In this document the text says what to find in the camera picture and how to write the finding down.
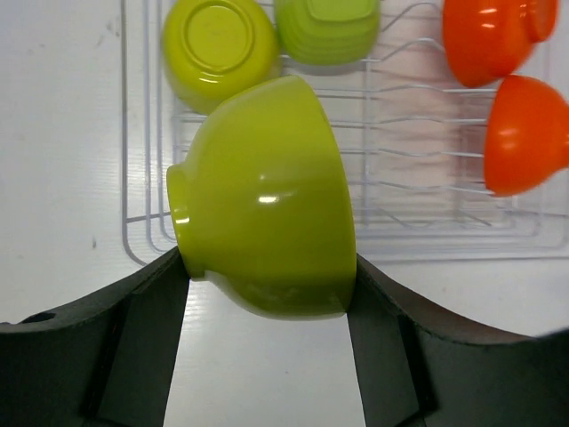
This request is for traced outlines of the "white square bowl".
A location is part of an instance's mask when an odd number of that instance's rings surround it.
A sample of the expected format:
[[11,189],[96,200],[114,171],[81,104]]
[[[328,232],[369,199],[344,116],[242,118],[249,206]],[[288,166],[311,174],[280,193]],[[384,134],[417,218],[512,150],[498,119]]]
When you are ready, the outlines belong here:
[[276,29],[296,61],[317,66],[348,64],[365,58],[379,31],[381,8],[368,0],[275,1]]

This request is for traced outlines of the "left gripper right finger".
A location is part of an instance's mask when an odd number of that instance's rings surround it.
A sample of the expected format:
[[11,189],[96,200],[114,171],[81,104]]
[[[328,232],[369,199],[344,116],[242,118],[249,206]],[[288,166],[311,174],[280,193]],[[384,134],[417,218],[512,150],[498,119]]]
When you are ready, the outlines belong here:
[[568,333],[514,334],[357,261],[349,333],[369,426],[565,426]]

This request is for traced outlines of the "green bowl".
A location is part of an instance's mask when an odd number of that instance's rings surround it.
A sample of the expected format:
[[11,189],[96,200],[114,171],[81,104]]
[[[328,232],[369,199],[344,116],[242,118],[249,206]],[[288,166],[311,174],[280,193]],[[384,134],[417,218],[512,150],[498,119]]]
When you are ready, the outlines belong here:
[[281,75],[280,45],[255,1],[177,1],[162,31],[172,91],[208,115],[228,98]]
[[224,101],[166,187],[180,257],[271,318],[345,312],[357,274],[349,186],[325,111],[294,75]]

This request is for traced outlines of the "orange bowl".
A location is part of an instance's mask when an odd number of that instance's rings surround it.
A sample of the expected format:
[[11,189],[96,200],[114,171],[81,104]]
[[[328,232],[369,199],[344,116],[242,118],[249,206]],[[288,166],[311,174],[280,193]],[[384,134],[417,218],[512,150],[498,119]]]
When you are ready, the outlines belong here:
[[485,135],[486,188],[496,197],[515,196],[567,167],[568,102],[537,78],[505,77]]
[[557,0],[446,0],[442,10],[445,55],[456,80],[474,88],[521,67],[552,35]]

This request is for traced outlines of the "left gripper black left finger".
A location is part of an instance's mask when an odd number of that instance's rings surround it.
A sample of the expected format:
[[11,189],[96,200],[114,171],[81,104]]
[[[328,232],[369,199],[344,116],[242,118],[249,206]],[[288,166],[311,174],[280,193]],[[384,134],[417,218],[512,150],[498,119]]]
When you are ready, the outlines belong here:
[[1,325],[3,426],[161,426],[189,276],[172,249],[78,300]]

